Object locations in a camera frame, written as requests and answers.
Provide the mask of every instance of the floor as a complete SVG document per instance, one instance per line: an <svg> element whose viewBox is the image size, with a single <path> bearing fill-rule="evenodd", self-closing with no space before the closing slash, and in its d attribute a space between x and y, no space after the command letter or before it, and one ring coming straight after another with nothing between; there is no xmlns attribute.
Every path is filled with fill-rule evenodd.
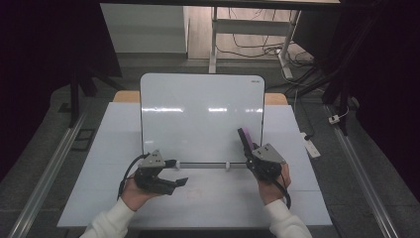
<svg viewBox="0 0 420 238"><path fill-rule="evenodd" d="M227 35L227 38L233 39L232 35ZM257 37L256 41L261 43L262 38ZM221 48L230 49L228 44L223 45L222 43L221 40ZM123 77L114 79L127 89L138 90L139 79L146 72L206 73L208 70L208 57L206 56L208 56L207 53L202 55L197 53L196 56L190 53L189 59L183 59L174 56L119 55ZM294 85L282 78L278 61L275 59L239 60L237 57L234 59L228 59L231 56L226 57L218 62L219 73L261 75L265 79L267 87L276 86L269 90L273 92L284 93ZM308 69L308 66L293 67L292 72L297 78ZM316 79L317 75L314 74L309 80ZM82 102L89 100L93 103L92 110L81 127L83 130L95 131L98 129L106 106L116 93L114 88L102 81L98 79L94 81L98 87L96 96L85 98L82 94L80 95ZM320 100L325 88L314 90L300 100L294 100L295 89L293 87L288 90L288 102L295 111L300 130L307 134L314 134L311 140L322 157L311 160L311 164L323 191L330 215L336 224L329 227L310 227L313 237L383 237L338 142L334 128L326 122L328 113ZM10 233L67 129L70 116L66 110L68 106L66 103L69 103L68 86L53 94L51 108L43 124L18 163L0 183L0 237L6 237ZM348 114L349 138L352 140L373 186L383 201L400 237L420 237L420 229L418 229L420 226L419 202L411 194L383 152L359 125L355 117L356 111L357 106L352 105ZM82 230L80 229L56 228L56 223L87 156L86 147L88 148L89 144L83 140L77 140L72 144L72 150L69 151L27 237L77 237L81 234ZM128 237L137 237L138 235L138 231L130 231ZM141 231L140 235L141 237L270 237L267 230L253 232Z"/></svg>

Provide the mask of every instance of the white sleeve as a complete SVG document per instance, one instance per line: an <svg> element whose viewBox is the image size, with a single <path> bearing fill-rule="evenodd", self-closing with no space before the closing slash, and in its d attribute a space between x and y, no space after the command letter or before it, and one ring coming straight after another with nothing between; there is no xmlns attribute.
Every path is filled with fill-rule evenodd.
<svg viewBox="0 0 420 238"><path fill-rule="evenodd" d="M120 198L109 211L101 212L96 216L80 238L123 238L127 234L127 227L135 213Z"/></svg>
<svg viewBox="0 0 420 238"><path fill-rule="evenodd" d="M269 231L277 238L312 237L306 225L299 217L290 213L281 200L266 205L264 210L270 219Z"/></svg>

